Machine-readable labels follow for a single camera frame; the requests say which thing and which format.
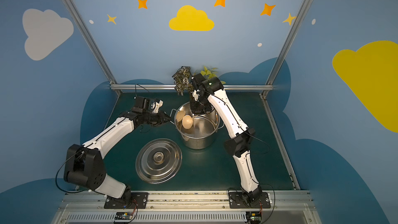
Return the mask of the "beige plastic ladle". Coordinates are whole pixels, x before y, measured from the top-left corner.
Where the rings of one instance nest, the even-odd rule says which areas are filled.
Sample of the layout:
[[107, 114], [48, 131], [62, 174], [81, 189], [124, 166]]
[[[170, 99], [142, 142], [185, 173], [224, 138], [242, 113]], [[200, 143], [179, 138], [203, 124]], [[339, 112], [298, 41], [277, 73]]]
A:
[[190, 129], [193, 126], [193, 118], [183, 110], [176, 113], [176, 121], [180, 123], [184, 129]]

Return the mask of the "stainless steel pot lid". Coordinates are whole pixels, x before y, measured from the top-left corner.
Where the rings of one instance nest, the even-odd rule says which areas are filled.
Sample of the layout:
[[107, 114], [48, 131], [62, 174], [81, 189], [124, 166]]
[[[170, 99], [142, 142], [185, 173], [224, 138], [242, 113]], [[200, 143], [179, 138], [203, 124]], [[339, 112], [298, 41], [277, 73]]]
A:
[[169, 139], [148, 142], [136, 158], [139, 178], [149, 184], [161, 184], [173, 178], [182, 165], [180, 147]]

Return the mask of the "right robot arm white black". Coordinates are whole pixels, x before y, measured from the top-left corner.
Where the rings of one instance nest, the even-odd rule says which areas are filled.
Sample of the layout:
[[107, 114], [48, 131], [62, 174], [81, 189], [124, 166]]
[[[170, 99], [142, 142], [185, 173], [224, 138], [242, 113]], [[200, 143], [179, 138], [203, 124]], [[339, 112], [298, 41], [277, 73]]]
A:
[[250, 129], [240, 118], [217, 77], [206, 79], [202, 74], [196, 74], [191, 77], [190, 83], [193, 86], [192, 113], [205, 114], [215, 110], [220, 116], [230, 137], [224, 142], [224, 148], [236, 163], [243, 201], [248, 206], [254, 205], [262, 196], [262, 188], [251, 162], [250, 145], [255, 129]]

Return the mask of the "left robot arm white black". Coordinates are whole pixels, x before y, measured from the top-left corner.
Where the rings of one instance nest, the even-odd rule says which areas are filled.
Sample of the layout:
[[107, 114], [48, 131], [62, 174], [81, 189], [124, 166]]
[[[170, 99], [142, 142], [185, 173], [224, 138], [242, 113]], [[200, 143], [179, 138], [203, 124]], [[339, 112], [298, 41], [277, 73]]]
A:
[[171, 121], [164, 111], [158, 113], [136, 113], [125, 111], [103, 132], [82, 145], [69, 147], [66, 155], [63, 178], [92, 191], [107, 195], [109, 198], [130, 201], [130, 188], [107, 174], [104, 158], [116, 144], [136, 127], [148, 124], [152, 127]]

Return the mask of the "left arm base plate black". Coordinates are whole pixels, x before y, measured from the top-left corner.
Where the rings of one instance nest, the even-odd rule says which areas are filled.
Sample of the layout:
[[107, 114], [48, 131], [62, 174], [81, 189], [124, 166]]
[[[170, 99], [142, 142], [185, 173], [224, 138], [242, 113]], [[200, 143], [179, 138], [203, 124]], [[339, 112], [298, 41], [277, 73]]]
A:
[[147, 192], [130, 192], [130, 196], [121, 198], [107, 197], [104, 209], [145, 209], [148, 201]]

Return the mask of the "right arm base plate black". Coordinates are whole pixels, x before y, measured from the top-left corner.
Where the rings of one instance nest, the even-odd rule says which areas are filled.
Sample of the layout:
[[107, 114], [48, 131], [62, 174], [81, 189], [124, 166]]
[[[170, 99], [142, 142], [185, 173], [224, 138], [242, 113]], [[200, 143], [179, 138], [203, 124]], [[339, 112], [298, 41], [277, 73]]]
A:
[[253, 202], [246, 203], [241, 191], [228, 191], [230, 208], [272, 208], [273, 200], [267, 192], [263, 192], [261, 197]]

